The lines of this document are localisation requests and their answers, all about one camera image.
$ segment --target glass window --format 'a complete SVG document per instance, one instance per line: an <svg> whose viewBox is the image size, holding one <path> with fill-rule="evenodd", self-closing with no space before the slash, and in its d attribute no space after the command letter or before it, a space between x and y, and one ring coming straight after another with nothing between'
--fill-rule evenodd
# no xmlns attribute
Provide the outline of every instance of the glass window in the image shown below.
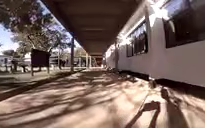
<svg viewBox="0 0 205 128"><path fill-rule="evenodd" d="M205 0L170 0L163 8L167 48L205 40Z"/></svg>

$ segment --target distant building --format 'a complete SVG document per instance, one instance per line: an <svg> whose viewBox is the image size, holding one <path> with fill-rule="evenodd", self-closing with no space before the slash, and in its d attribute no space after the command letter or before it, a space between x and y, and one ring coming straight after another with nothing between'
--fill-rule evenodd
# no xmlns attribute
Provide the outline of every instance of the distant building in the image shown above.
<svg viewBox="0 0 205 128"><path fill-rule="evenodd" d="M11 65L11 56L0 55L0 66Z"/></svg>

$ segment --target window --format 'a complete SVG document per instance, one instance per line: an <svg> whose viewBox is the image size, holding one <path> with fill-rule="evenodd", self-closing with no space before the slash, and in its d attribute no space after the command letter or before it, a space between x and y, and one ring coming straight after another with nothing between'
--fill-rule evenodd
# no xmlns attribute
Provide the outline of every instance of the window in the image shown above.
<svg viewBox="0 0 205 128"><path fill-rule="evenodd" d="M133 44L132 42L126 45L127 47L127 57L133 56Z"/></svg>
<svg viewBox="0 0 205 128"><path fill-rule="evenodd" d="M142 22L129 36L130 44L127 44L127 56L148 52L146 22Z"/></svg>
<svg viewBox="0 0 205 128"><path fill-rule="evenodd" d="M167 48L205 40L205 0L170 0L163 8Z"/></svg>

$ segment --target concrete path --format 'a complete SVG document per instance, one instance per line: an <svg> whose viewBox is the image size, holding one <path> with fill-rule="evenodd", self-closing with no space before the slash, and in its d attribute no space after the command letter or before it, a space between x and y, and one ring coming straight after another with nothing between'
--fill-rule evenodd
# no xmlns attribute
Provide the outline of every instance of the concrete path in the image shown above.
<svg viewBox="0 0 205 128"><path fill-rule="evenodd" d="M205 128L205 99L84 71L0 102L1 128Z"/></svg>

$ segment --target walkway roof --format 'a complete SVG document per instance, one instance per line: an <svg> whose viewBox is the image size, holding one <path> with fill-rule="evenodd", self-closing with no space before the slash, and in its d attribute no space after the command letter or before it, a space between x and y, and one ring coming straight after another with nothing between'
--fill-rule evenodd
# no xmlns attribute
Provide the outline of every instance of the walkway roof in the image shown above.
<svg viewBox="0 0 205 128"><path fill-rule="evenodd" d="M42 0L91 55L114 43L141 0Z"/></svg>

